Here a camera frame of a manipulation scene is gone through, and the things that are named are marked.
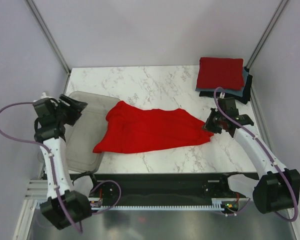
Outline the bright red t-shirt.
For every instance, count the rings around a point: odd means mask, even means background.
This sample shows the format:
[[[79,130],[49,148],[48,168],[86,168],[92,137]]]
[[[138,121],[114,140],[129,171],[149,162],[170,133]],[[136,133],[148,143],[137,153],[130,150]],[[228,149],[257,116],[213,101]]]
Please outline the bright red t-shirt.
[[[95,154],[136,154],[208,143],[204,122],[181,108],[144,110],[118,102],[106,115],[107,130]]]

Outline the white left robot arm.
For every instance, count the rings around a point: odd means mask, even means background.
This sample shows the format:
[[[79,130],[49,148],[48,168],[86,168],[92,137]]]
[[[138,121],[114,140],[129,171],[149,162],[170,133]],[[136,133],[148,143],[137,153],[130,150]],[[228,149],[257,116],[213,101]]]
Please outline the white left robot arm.
[[[72,226],[82,233],[81,221],[92,215],[88,196],[96,196],[100,185],[89,179],[82,185],[85,194],[75,189],[66,160],[65,126],[74,126],[88,103],[64,94],[58,99],[44,94],[32,105],[37,114],[34,140],[44,157],[47,176],[47,197],[40,211],[58,230]]]

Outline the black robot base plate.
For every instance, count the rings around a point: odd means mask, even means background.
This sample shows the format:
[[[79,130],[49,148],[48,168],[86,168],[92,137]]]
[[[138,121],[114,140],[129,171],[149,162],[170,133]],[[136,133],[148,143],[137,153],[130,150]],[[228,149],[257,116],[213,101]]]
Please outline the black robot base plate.
[[[90,195],[100,197],[104,205],[243,205],[247,197],[222,187],[221,173],[112,173],[96,174],[101,184]]]

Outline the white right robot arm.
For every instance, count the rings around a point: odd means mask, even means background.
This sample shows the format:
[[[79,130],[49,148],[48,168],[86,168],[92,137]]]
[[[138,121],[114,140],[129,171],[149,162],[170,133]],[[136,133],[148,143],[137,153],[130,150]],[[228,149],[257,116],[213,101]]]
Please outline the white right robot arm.
[[[214,134],[229,133],[247,154],[258,175],[258,179],[252,179],[239,172],[225,174],[219,184],[223,196],[230,197],[237,192],[251,198],[262,214],[286,209],[298,213],[300,173],[288,169],[276,158],[258,136],[254,122],[247,114],[238,114],[229,120],[212,108],[203,129]]]

